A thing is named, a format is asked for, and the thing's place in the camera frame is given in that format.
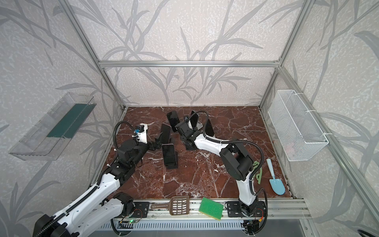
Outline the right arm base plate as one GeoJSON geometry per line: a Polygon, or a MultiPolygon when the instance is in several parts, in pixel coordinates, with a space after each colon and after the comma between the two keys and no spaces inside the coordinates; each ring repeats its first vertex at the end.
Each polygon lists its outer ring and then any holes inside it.
{"type": "MultiPolygon", "coordinates": [[[[248,217],[242,212],[241,205],[238,201],[227,201],[225,203],[225,208],[227,210],[228,217],[248,217]]],[[[254,208],[251,218],[261,218],[264,217],[264,211],[266,209],[264,201],[258,201],[258,204],[254,208]]]]}

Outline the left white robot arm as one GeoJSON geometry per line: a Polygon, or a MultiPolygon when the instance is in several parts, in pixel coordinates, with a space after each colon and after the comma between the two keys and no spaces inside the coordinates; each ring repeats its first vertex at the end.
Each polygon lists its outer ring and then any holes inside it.
{"type": "Polygon", "coordinates": [[[96,183],[65,208],[52,216],[43,215],[34,226],[35,237],[88,237],[103,224],[118,216],[128,217],[144,212],[136,208],[134,199],[120,192],[120,188],[142,163],[148,151],[162,148],[170,140],[170,129],[163,128],[154,141],[147,139],[148,125],[133,127],[120,121],[113,131],[115,157],[96,183]]]}

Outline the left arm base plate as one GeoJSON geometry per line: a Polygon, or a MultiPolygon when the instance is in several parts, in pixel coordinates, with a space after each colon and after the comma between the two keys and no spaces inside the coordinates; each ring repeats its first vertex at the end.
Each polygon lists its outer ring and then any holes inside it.
{"type": "Polygon", "coordinates": [[[129,218],[143,219],[147,218],[150,203],[147,201],[138,201],[133,203],[133,212],[129,215],[129,218]]]}

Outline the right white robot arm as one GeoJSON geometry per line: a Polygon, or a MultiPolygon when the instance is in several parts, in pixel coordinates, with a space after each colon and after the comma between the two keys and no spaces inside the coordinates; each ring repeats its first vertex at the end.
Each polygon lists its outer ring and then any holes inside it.
{"type": "Polygon", "coordinates": [[[253,176],[263,165],[265,156],[262,149],[254,142],[246,140],[222,140],[214,137],[209,114],[197,111],[181,121],[175,111],[169,112],[167,118],[174,132],[187,150],[204,150],[219,156],[228,174],[236,180],[239,191],[239,204],[246,217],[253,215],[258,205],[258,193],[254,190],[253,176]],[[255,147],[261,156],[259,165],[253,167],[253,156],[245,145],[255,147]]]}

